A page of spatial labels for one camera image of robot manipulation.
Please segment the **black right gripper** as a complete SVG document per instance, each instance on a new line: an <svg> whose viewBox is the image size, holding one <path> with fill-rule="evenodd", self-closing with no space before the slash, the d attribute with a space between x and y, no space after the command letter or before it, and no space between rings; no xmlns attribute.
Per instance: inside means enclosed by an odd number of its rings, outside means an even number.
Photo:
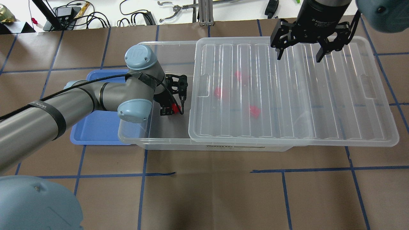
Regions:
<svg viewBox="0 0 409 230"><path fill-rule="evenodd" d="M279 19L270 36L277 60L281 60L286 48L300 42L320 44L317 63L332 51L341 51L350 42L351 26L340 22L350 4L350 0L304 0L295 22ZM329 41L333 33L336 38Z"/></svg>

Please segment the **robot arm at lid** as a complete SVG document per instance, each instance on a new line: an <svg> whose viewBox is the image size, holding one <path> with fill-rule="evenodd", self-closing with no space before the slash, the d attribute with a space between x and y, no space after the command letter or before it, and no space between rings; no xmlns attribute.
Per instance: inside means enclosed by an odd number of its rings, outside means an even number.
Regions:
<svg viewBox="0 0 409 230"><path fill-rule="evenodd" d="M408 28L407 0L357 0L358 11L349 22L340 22L346 4L339 6L320 0L305 0L294 23L285 19L277 22L271 35L271 47L258 44L233 45L217 54L224 58L216 74L195 75L192 87L193 114L207 104L217 109L243 112L244 115L266 116L267 111L304 109L303 103L290 93L300 93L295 87L282 89L275 80L288 80L298 64L311 61L315 50L317 62L332 51L341 51L352 41L361 15L383 33L397 33Z"/></svg>

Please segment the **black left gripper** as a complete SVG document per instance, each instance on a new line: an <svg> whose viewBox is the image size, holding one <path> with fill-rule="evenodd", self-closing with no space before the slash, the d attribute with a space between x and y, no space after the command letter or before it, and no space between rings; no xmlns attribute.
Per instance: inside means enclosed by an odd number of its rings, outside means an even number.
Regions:
<svg viewBox="0 0 409 230"><path fill-rule="evenodd" d="M161 116L173 115L174 100L167 90L163 90L161 93L155 94L153 99L161 107L160 109Z"/></svg>

